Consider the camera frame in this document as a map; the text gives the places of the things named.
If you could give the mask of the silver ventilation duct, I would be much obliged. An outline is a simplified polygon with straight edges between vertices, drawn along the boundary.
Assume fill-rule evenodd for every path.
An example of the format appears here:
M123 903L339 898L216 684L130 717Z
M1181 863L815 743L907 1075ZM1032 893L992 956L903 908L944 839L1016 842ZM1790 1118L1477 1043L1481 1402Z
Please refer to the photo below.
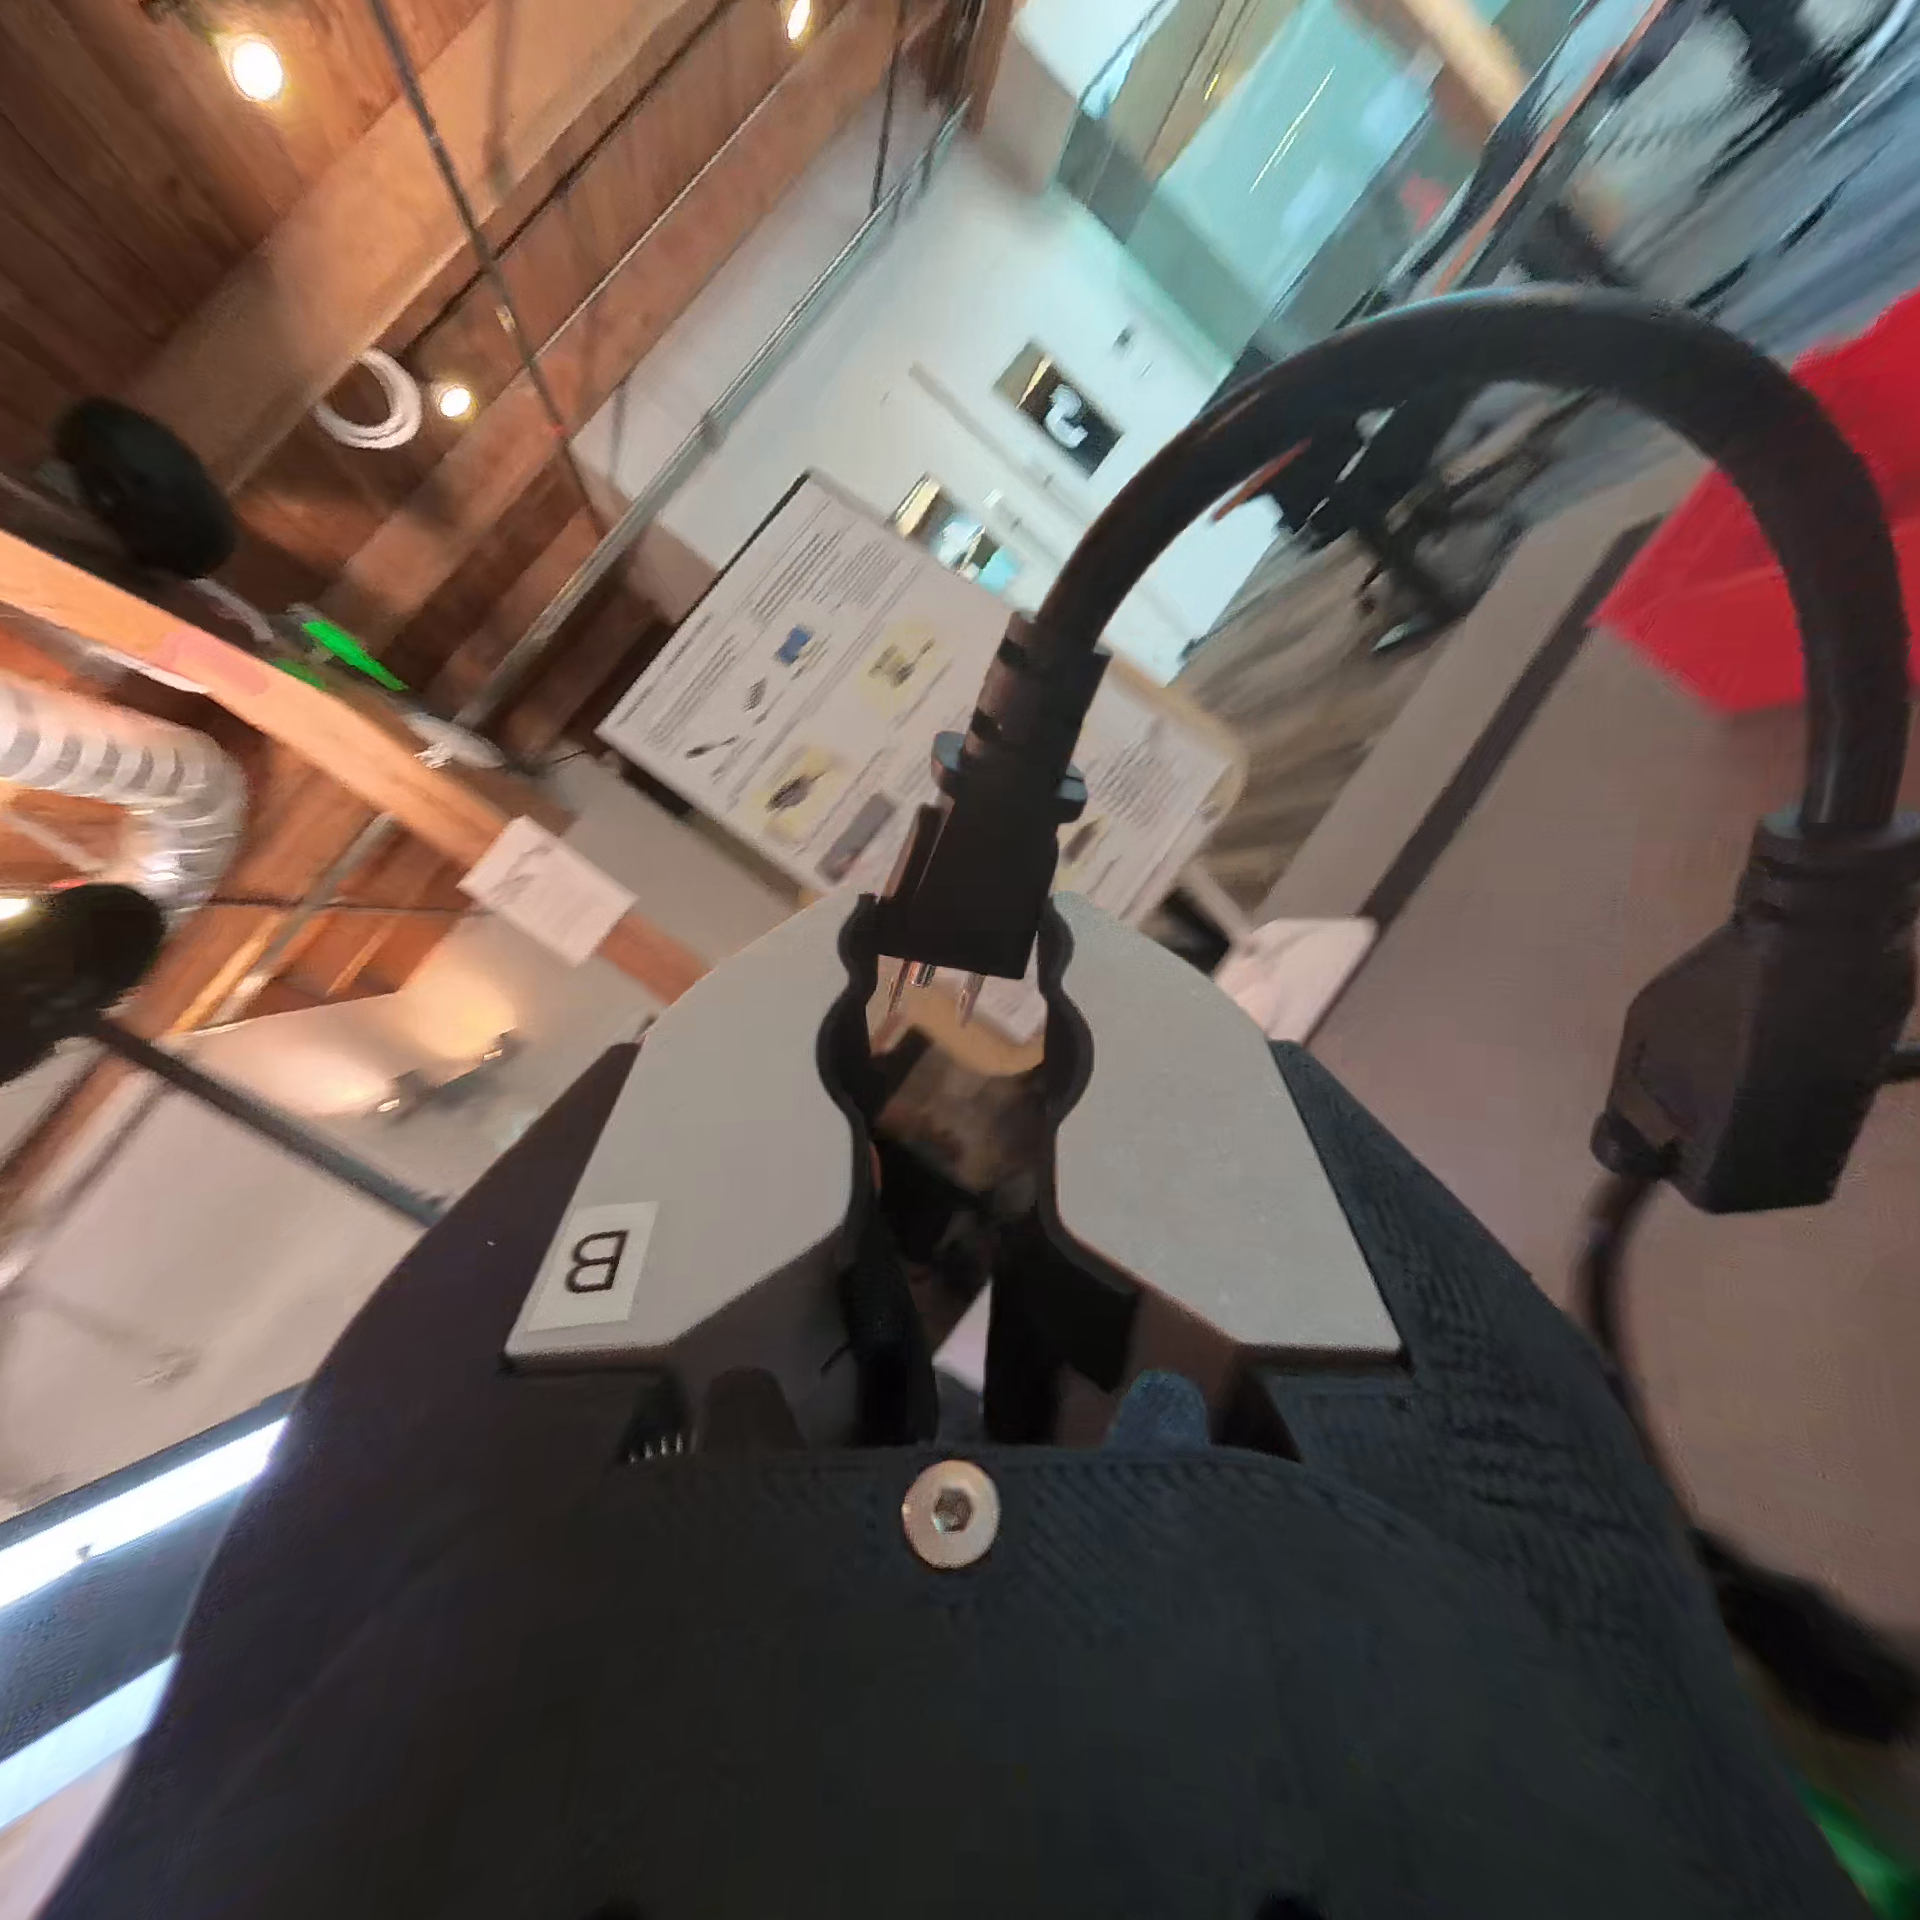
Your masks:
M107 883L153 900L170 928L218 893L249 823L243 767L206 733L18 675L3 675L3 782L127 818Z

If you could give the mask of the white poster board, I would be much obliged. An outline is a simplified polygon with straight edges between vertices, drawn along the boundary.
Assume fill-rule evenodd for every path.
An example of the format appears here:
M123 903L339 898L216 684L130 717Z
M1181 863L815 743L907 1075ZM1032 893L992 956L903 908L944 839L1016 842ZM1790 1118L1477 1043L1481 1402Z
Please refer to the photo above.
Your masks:
M1013 607L806 478L598 730L801 888L878 893L938 733L966 732ZM1056 883L1145 912L1239 796L1243 754L1117 659L1073 750Z

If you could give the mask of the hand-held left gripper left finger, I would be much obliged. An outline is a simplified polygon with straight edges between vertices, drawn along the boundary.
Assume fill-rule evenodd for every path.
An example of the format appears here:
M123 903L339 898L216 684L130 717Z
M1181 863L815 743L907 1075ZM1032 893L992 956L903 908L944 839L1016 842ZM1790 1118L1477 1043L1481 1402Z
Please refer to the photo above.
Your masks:
M647 1028L507 1333L519 1368L834 1368L838 1272L871 1173L821 1043L865 1016L826 896Z

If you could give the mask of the green lit exit sign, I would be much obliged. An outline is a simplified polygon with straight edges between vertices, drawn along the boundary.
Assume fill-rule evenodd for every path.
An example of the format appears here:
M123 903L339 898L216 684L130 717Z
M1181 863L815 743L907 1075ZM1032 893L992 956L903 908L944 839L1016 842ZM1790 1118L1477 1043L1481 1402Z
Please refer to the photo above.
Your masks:
M315 663L336 666L384 693L410 693L407 680L397 677L358 635L336 619L307 603L296 603L283 615L291 637L298 637Z

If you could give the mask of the black round lamp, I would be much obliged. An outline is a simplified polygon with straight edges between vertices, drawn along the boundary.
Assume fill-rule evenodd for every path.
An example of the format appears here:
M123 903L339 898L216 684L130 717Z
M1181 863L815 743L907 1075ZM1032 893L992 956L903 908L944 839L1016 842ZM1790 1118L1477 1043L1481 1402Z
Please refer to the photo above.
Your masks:
M225 492L166 423L90 396L59 413L54 445L80 506L137 567L198 581L234 557L238 525Z

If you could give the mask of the red plastic bin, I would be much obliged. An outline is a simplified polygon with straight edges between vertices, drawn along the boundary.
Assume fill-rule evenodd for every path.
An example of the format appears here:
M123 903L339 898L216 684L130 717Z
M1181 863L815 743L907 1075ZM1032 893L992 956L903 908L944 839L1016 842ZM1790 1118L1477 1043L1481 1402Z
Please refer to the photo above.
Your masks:
M1793 376L1819 402L1880 488L1919 628L1919 292L1858 336L1802 351ZM1717 712L1806 699L1786 576L1752 509L1703 478L1601 606L1601 626Z

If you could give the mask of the black rounded object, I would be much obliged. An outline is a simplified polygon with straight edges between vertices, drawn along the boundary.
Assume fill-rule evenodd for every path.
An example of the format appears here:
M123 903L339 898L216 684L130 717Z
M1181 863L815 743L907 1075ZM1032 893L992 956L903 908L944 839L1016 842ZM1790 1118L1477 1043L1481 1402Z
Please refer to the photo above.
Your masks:
M83 880L3 925L3 1084L71 1039L94 1039L166 947L163 908L130 884Z

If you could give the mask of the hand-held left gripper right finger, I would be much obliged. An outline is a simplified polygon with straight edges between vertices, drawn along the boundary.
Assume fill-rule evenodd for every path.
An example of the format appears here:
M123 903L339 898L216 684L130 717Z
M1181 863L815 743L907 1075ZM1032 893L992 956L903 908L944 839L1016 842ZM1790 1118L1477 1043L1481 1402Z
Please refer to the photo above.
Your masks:
M1082 896L1040 935L1049 1194L1089 1277L1073 1365L1398 1365L1405 1340L1262 1030Z

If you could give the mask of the framed wall picture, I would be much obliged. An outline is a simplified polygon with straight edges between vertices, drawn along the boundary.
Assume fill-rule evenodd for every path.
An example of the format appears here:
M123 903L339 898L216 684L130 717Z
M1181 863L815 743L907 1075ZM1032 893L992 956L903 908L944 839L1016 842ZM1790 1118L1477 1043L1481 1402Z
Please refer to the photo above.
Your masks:
M1122 424L1040 343L1016 351L994 391L1085 478L1099 475L1122 440Z
M943 570L989 592L1007 597L1021 581L1021 555L930 474L898 500L893 525Z

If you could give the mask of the white paper sign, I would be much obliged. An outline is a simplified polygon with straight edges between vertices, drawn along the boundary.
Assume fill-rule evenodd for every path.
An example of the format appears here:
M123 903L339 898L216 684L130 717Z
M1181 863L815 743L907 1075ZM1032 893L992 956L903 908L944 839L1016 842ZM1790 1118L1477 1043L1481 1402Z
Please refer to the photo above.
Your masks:
M552 957L591 963L634 910L634 891L534 815L507 821L459 891Z

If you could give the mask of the black extension socket block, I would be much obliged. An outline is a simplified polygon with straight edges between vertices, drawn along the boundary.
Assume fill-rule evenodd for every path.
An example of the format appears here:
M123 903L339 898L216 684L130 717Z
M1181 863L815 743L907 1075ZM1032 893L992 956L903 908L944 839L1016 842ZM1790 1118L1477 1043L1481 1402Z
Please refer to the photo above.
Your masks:
M1915 1005L1919 821L1754 831L1726 923L1630 1004L1591 1128L1703 1214L1826 1205Z

